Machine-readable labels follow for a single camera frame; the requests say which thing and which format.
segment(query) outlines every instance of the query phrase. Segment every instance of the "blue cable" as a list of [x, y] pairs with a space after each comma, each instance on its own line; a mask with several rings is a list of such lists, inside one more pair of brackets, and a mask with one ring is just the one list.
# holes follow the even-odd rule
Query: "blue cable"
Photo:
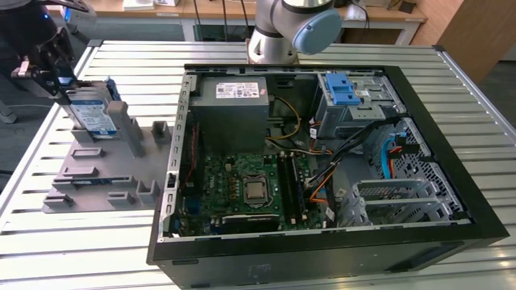
[[381, 169], [384, 172], [385, 179], [391, 179], [391, 171], [388, 169], [388, 158], [387, 158], [387, 150], [391, 142], [395, 142], [393, 138], [387, 139], [384, 144], [381, 145]]

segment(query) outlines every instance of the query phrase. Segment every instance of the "white box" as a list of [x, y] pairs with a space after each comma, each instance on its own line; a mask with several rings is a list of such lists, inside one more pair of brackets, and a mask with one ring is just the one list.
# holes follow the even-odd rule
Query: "white box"
[[365, 6], [387, 8], [389, 3], [391, 3], [391, 0], [365, 0], [365, 1], [363, 1], [361, 4], [365, 4]]
[[153, 0], [156, 5], [177, 6], [180, 0]]
[[121, 8], [124, 11], [152, 10], [153, 0], [124, 0]]

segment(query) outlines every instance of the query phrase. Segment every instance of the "red cable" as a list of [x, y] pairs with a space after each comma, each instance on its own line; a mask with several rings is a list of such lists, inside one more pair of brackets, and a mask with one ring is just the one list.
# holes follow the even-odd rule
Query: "red cable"
[[[400, 152], [401, 149], [403, 149], [401, 147], [396, 147], [393, 148], [393, 150], [389, 151], [389, 153]], [[393, 159], [388, 161], [388, 171], [391, 171], [391, 178], [395, 178], [395, 160]]]

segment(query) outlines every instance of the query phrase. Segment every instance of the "yellow cable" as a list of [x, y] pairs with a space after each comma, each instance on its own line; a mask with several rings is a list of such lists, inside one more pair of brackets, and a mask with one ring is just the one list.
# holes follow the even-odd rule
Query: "yellow cable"
[[299, 117], [296, 109], [292, 107], [292, 105], [288, 103], [288, 101], [285, 101], [283, 98], [280, 98], [280, 97], [275, 97], [275, 98], [280, 99], [284, 102], [284, 104], [291, 108], [291, 110], [293, 111], [293, 114], [296, 114], [297, 125], [296, 125], [296, 129], [293, 130], [292, 133], [289, 133], [288, 135], [284, 135], [284, 136], [267, 137], [265, 139], [268, 139], [268, 140], [281, 140], [281, 139], [291, 138], [293, 135], [296, 135], [299, 128], [301, 127], [301, 118]]

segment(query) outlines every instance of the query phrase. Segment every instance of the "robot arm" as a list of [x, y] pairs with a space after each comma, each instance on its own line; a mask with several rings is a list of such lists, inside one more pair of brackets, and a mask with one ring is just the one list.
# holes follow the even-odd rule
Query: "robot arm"
[[12, 78], [33, 80], [57, 103], [67, 105], [61, 93], [63, 87], [76, 80], [71, 65], [75, 55], [67, 31], [56, 26], [45, 5], [89, 10], [81, 0], [3, 0], [0, 33], [21, 61]]
[[248, 57], [253, 63], [295, 63], [297, 51], [320, 53], [335, 41], [341, 17], [333, 0], [259, 0]]

